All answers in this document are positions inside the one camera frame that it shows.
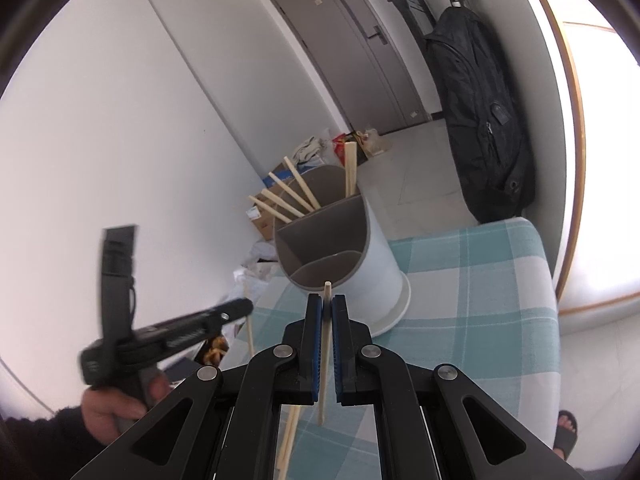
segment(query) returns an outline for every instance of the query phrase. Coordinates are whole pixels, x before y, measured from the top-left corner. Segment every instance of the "door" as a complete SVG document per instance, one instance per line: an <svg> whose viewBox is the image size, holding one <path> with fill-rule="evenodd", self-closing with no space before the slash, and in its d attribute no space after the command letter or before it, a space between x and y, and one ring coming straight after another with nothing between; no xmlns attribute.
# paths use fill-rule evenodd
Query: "door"
<svg viewBox="0 0 640 480"><path fill-rule="evenodd" d="M365 0L275 0L353 130L426 120L413 83Z"/></svg>

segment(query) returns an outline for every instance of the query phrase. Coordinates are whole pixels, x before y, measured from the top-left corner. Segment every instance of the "foot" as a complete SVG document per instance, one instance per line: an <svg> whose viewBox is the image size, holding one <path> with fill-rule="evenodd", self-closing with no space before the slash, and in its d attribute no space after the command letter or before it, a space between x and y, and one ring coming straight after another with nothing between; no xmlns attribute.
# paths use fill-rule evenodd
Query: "foot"
<svg viewBox="0 0 640 480"><path fill-rule="evenodd" d="M569 431L572 431L573 433L575 433L576 431L574 428L574 424L571 422L571 419L566 415L560 415L558 417L558 428L565 428ZM554 453L558 455L562 460L566 460L564 451L562 451L562 449L560 449L559 447L554 448Z"/></svg>

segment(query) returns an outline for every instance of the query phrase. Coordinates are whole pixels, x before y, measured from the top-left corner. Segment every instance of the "door handle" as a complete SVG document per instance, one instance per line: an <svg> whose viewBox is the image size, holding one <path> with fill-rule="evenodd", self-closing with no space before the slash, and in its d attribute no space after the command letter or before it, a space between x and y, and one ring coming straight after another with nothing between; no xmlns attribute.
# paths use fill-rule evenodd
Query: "door handle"
<svg viewBox="0 0 640 480"><path fill-rule="evenodd" d="M386 45L388 43L388 41L385 38L384 33L382 32L382 29L380 28L380 26L378 25L374 25L373 26L373 30L376 31L375 34L372 34L371 36L367 36L368 40L372 40L373 38L375 38L376 36L380 38L380 41L382 42L383 45Z"/></svg>

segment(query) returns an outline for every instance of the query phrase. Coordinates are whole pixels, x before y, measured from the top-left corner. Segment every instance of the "white container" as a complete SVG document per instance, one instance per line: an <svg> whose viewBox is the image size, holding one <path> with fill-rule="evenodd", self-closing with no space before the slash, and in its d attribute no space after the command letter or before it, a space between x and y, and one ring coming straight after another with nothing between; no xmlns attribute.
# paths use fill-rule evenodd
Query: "white container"
<svg viewBox="0 0 640 480"><path fill-rule="evenodd" d="M332 282L334 294L345 295L351 319L365 323L372 336L386 332L404 316L411 287L369 203L359 190L344 197L344 169L338 166L314 168L303 178L322 207L289 224L275 221L284 274L307 292ZM297 183L289 185L303 194ZM296 205L289 195L281 197Z"/></svg>

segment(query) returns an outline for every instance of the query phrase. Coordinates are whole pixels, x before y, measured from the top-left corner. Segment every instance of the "hand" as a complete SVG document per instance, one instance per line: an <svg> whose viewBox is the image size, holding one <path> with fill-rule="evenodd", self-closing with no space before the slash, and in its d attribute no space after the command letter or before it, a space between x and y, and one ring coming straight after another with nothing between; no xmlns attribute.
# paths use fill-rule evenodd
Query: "hand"
<svg viewBox="0 0 640 480"><path fill-rule="evenodd" d="M170 391L169 381L164 374L159 374L149 383L149 395L155 402L162 400ZM117 388L89 388L82 394L80 411L87 431L98 442L108 446L120 436L115 417L138 420L146 415L146 406Z"/></svg>

